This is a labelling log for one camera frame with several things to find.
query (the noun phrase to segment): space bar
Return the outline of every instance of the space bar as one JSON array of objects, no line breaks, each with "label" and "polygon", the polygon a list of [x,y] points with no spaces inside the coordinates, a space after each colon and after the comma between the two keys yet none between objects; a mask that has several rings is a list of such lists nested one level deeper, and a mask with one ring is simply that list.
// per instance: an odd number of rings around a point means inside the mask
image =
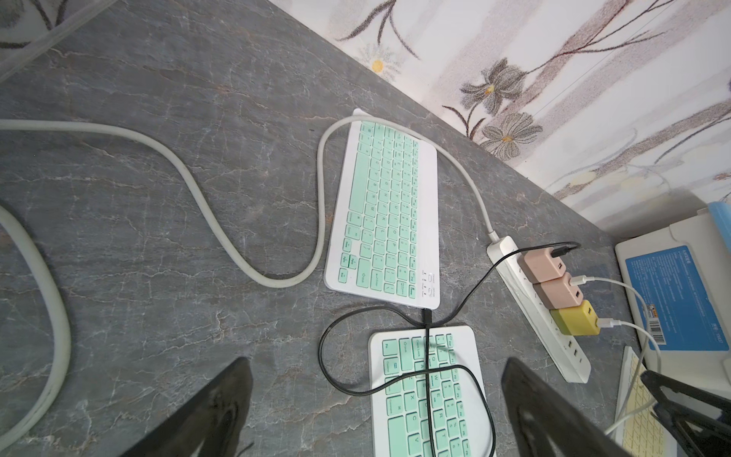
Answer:
[{"label": "space bar", "polygon": [[368,183],[368,156],[358,154],[355,157],[355,171],[353,172],[353,187],[350,190],[351,211],[363,212],[363,203],[366,201],[366,184]]}]

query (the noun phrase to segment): power outlet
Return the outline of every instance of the power outlet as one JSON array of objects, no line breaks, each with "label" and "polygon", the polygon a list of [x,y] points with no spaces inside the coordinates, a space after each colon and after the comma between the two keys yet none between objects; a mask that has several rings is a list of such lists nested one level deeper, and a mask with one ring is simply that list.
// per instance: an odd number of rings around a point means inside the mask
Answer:
[{"label": "power outlet", "polygon": [[[506,236],[488,246],[488,256],[492,262],[497,262],[516,249],[518,246],[512,238]],[[543,305],[533,284],[518,265],[518,256],[513,255],[503,260],[497,271],[564,379],[567,382],[588,382],[591,373],[589,359],[573,336],[566,336],[558,329],[550,311]]]}]

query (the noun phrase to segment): wall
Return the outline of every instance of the wall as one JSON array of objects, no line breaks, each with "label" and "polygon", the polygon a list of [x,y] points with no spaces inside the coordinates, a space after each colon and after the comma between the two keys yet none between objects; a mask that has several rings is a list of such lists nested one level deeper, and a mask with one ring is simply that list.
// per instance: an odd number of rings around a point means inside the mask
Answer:
[{"label": "wall", "polygon": [[609,233],[731,198],[729,0],[272,2]]}]

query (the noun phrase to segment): white power cord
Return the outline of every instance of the white power cord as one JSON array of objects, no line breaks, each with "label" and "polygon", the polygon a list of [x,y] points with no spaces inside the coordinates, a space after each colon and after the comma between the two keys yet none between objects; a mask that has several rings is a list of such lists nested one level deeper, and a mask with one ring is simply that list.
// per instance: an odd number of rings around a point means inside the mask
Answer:
[{"label": "white power cord", "polygon": [[[462,173],[462,176],[464,176],[467,184],[470,186],[470,189],[472,189],[474,196],[477,198],[477,204],[480,206],[482,217],[485,220],[485,226],[488,229],[488,237],[490,241],[497,242],[499,240],[497,233],[495,233],[495,230],[493,230],[493,226],[490,223],[490,217],[488,216],[488,211],[485,208],[485,203],[482,201],[480,191],[477,189],[477,186],[475,186],[474,181],[472,180],[472,178],[470,178],[464,167],[462,167],[462,165],[457,162],[457,159],[455,159],[452,154],[447,152],[446,149],[442,148],[434,141],[429,140],[427,137],[421,135],[420,133],[416,133],[413,130],[398,125],[394,122],[387,121],[381,118],[376,118],[373,116],[358,115],[343,118],[328,127],[327,130],[325,130],[325,133],[320,138],[319,145],[317,146],[317,244],[315,246],[315,253],[312,256],[310,263],[301,273],[288,279],[268,278],[258,271],[254,270],[254,268],[249,265],[249,263],[246,262],[243,257],[241,257],[241,254],[239,254],[239,252],[233,246],[233,243],[231,243],[231,240],[226,236],[226,233],[223,231],[221,225],[216,220],[216,217],[213,215],[211,207],[208,206],[208,202],[205,200],[203,193],[200,191],[200,188],[195,182],[193,175],[188,170],[188,167],[186,167],[183,161],[180,160],[180,158],[176,156],[174,152],[172,152],[167,146],[160,143],[159,141],[154,140],[147,135],[135,132],[134,130],[105,124],[92,124],[88,122],[0,119],[0,130],[101,133],[105,135],[114,135],[127,138],[129,140],[137,141],[151,147],[155,151],[162,154],[162,156],[164,156],[167,160],[169,160],[170,163],[173,164],[175,169],[178,170],[178,172],[181,174],[181,176],[183,177],[183,181],[185,181],[185,184],[188,186],[191,194],[193,194],[193,198],[198,204],[198,208],[203,214],[203,217],[208,223],[208,226],[211,228],[211,231],[213,231],[213,234],[216,236],[219,243],[221,243],[226,253],[229,255],[229,257],[231,257],[231,260],[233,260],[233,262],[248,277],[253,279],[255,282],[261,284],[262,286],[283,288],[294,286],[307,279],[319,263],[320,257],[322,256],[322,248],[325,245],[325,180],[323,177],[324,173],[322,166],[322,158],[325,153],[325,143],[327,142],[327,139],[332,135],[332,133],[338,128],[356,121],[370,121],[376,122],[378,124],[383,124],[385,126],[397,129],[403,133],[416,137],[434,146],[434,148],[439,151],[442,156],[449,160],[457,168],[457,170]],[[46,386],[41,393],[40,398],[33,406],[31,411],[15,427],[13,427],[10,431],[0,437],[0,450],[5,449],[7,446],[15,442],[18,438],[23,436],[23,434],[25,434],[33,425],[35,425],[36,422],[38,422],[38,420],[43,416],[46,410],[48,410],[48,407],[51,403],[53,403],[53,400],[56,398],[58,391],[61,389],[61,384],[64,381],[64,377],[68,369],[69,356],[71,353],[71,336],[69,331],[68,319],[66,318],[66,312],[64,311],[64,305],[61,301],[61,296],[56,289],[56,284],[53,282],[53,278],[51,278],[50,274],[48,273],[48,267],[46,267],[46,264],[43,262],[42,257],[40,257],[37,249],[35,249],[35,245],[33,244],[32,240],[25,232],[25,230],[23,230],[20,224],[18,224],[18,221],[16,221],[15,218],[13,218],[10,213],[7,213],[7,211],[5,210],[3,210],[2,216],[3,226],[6,227],[7,223],[8,226],[12,227],[12,233],[9,229],[7,229],[7,227],[6,230],[8,230],[10,238],[18,245],[18,248],[20,248],[23,256],[26,258],[26,262],[28,263],[29,267],[31,267],[33,276],[36,278],[38,286],[41,289],[41,293],[46,302],[48,314],[51,317],[51,325],[53,327],[54,352],[53,365],[51,367],[50,376],[48,377],[48,381],[46,382]]]},{"label": "white power cord", "polygon": [[48,411],[53,401],[56,400],[61,385],[64,384],[66,372],[69,369],[71,330],[61,294],[58,293],[56,283],[50,275],[43,257],[38,252],[38,248],[23,229],[23,226],[20,225],[20,222],[2,206],[0,206],[0,225],[20,250],[23,259],[26,260],[28,267],[31,269],[36,283],[38,283],[38,288],[48,310],[53,332],[53,363],[45,387],[36,400],[36,404],[33,405],[25,417],[20,419],[20,422],[16,423],[8,432],[0,436],[0,451],[2,451],[36,425],[45,412]]},{"label": "white power cord", "polygon": [[[612,284],[617,284],[619,286],[627,288],[628,290],[631,290],[637,296],[637,299],[640,301],[640,304],[642,305],[642,308],[643,308],[644,315],[648,316],[648,307],[647,307],[647,303],[645,303],[645,299],[637,291],[637,289],[635,289],[634,287],[630,286],[627,283],[624,283],[622,281],[617,281],[616,279],[580,275],[580,276],[572,277],[569,280],[569,284],[571,284],[572,286],[580,286],[580,285],[584,285],[587,282],[591,282],[591,281],[610,282]],[[611,434],[613,431],[615,431],[615,429],[617,427],[619,427],[625,420],[629,419],[630,417],[632,417],[636,414],[641,413],[642,411],[646,410],[647,408],[649,408],[655,404],[655,400],[652,399],[652,400],[648,401],[647,403],[645,403],[644,405],[642,405],[641,407],[638,407],[637,409],[634,409],[634,410],[624,414],[624,412],[626,411],[626,408],[627,408],[627,403],[629,402],[629,396],[632,394],[632,389],[635,387],[635,383],[640,378],[640,367],[642,366],[643,360],[645,360],[645,356],[646,356],[647,349],[648,349],[648,344],[650,341],[652,341],[652,343],[655,345],[655,354],[657,356],[657,372],[658,373],[662,373],[662,359],[661,359],[661,355],[660,355],[660,346],[657,345],[657,341],[655,341],[655,338],[653,338],[653,336],[650,334],[650,332],[648,332],[645,328],[642,328],[639,325],[635,325],[630,322],[625,322],[622,320],[614,320],[614,319],[598,319],[596,321],[596,324],[597,324],[597,326],[602,327],[602,328],[611,328],[616,325],[626,325],[628,327],[632,327],[632,328],[636,329],[637,331],[643,333],[644,335],[646,335],[648,337],[648,339],[646,339],[645,343],[643,344],[642,352],[640,353],[640,359],[637,362],[637,368],[635,369],[635,372],[632,374],[632,380],[629,382],[629,389],[627,391],[627,395],[624,397],[624,401],[622,403],[622,408],[620,408],[620,410],[619,410],[619,417],[617,417],[617,420],[612,425],[607,427],[607,429],[604,431],[604,433],[608,435],[608,434]]]}]

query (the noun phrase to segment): gray marble countertop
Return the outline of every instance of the gray marble countertop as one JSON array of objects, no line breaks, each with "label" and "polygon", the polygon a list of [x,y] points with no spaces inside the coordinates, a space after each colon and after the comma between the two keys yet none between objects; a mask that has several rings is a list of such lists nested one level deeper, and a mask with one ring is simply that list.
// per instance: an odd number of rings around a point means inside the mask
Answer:
[{"label": "gray marble countertop", "polygon": [[[452,151],[501,235],[519,246],[580,241],[584,249],[566,257],[570,271],[619,278],[611,237],[266,0],[118,1],[0,86],[2,118],[93,121],[163,142],[244,257],[272,277],[292,276],[312,256],[317,143],[354,107]],[[346,134],[326,149],[328,221]],[[44,254],[73,338],[55,404],[6,455],[118,455],[239,355],[251,358],[255,381],[240,441],[254,442],[247,456],[372,454],[370,401],[334,390],[316,348],[333,319],[373,301],[328,290],[324,259],[296,287],[259,286],[220,247],[168,161],[101,135],[0,132],[0,201]],[[477,204],[442,159],[439,223],[436,316],[490,266]],[[584,292],[599,314],[629,318],[623,290]],[[509,356],[598,426],[611,422],[631,331],[581,338],[593,371],[576,385],[563,381],[498,276],[456,322],[477,337],[499,455],[517,455],[499,386]],[[368,337],[403,327],[379,313],[344,323],[328,344],[333,373],[365,387]],[[35,402],[52,354],[40,294],[0,232],[0,430]]]}]

